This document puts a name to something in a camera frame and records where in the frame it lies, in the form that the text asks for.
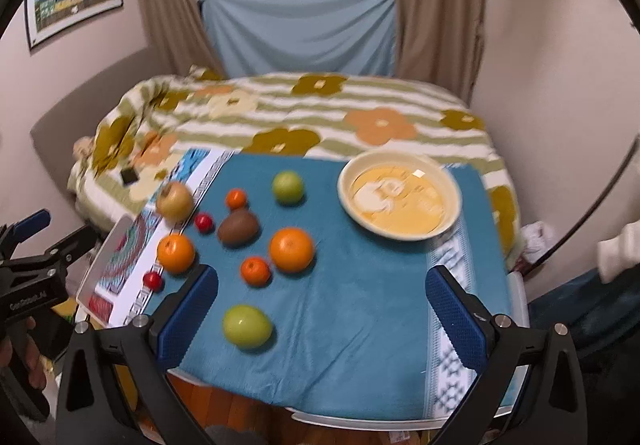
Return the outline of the person left hand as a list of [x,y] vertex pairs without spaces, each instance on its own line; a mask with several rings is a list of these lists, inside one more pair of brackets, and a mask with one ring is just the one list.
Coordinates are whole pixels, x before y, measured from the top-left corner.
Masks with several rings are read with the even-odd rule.
[[[1,340],[0,367],[8,367],[13,355],[13,345],[9,337]],[[26,347],[23,363],[28,370],[29,384],[36,390],[42,391],[47,385],[47,377],[40,361],[40,352],[30,335],[26,335]]]

